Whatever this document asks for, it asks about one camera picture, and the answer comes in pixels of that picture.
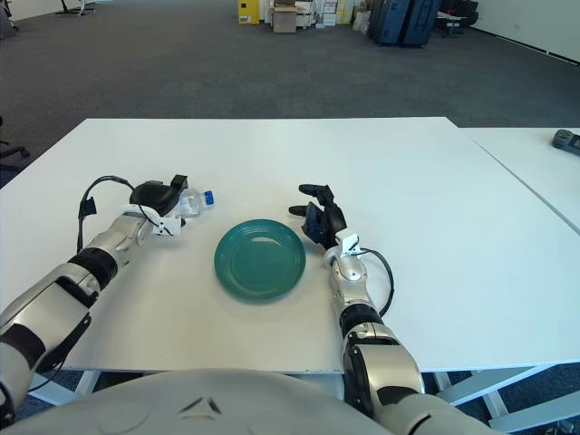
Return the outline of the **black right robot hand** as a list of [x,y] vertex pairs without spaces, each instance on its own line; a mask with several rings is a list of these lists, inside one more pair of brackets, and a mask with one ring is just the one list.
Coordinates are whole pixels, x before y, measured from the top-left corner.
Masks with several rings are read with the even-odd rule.
[[303,233],[326,253],[335,250],[339,258],[359,256],[363,253],[357,233],[348,229],[342,209],[334,202],[334,194],[328,185],[301,184],[298,190],[318,202],[309,201],[305,206],[291,206],[291,215],[301,217]]

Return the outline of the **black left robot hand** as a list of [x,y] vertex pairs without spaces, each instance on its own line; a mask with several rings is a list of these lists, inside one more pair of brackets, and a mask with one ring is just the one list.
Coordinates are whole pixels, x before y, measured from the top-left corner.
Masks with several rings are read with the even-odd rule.
[[179,174],[168,185],[156,180],[144,182],[133,189],[129,203],[121,213],[144,218],[152,225],[151,232],[155,235],[177,236],[185,225],[179,212],[179,201],[188,186],[188,177]]

